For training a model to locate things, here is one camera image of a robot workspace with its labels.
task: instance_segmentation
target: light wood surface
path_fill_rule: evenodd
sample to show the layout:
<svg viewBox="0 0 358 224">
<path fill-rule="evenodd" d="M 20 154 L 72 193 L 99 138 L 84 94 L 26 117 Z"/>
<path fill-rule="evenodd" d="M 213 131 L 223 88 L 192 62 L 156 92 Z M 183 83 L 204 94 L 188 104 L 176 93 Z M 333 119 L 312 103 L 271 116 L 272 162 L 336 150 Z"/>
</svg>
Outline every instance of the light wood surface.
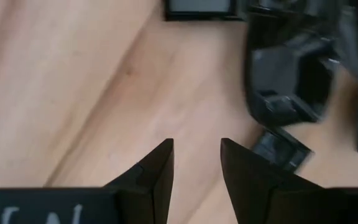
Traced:
<svg viewBox="0 0 358 224">
<path fill-rule="evenodd" d="M 236 223 L 221 138 L 262 128 L 242 92 L 246 24 L 166 23 L 155 0 L 0 0 L 0 186 L 100 186 L 175 139 L 169 223 Z M 288 127 L 300 175 L 358 186 L 358 85 L 340 68 L 326 118 Z"/>
</svg>

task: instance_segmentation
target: wooden floor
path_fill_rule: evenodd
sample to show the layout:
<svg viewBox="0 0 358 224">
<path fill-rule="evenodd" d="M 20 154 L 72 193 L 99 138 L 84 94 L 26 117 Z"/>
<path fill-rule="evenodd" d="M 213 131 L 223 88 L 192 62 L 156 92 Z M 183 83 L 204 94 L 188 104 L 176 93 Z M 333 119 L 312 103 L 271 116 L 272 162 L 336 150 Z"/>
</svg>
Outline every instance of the wooden floor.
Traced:
<svg viewBox="0 0 358 224">
<path fill-rule="evenodd" d="M 220 139 L 262 130 L 242 94 L 246 24 L 166 23 L 159 4 L 0 0 L 0 187 L 100 186 L 174 138 L 169 223 L 236 223 Z M 336 75 L 324 121 L 288 130 L 315 152 L 301 176 L 358 186 L 358 85 Z"/>
</svg>

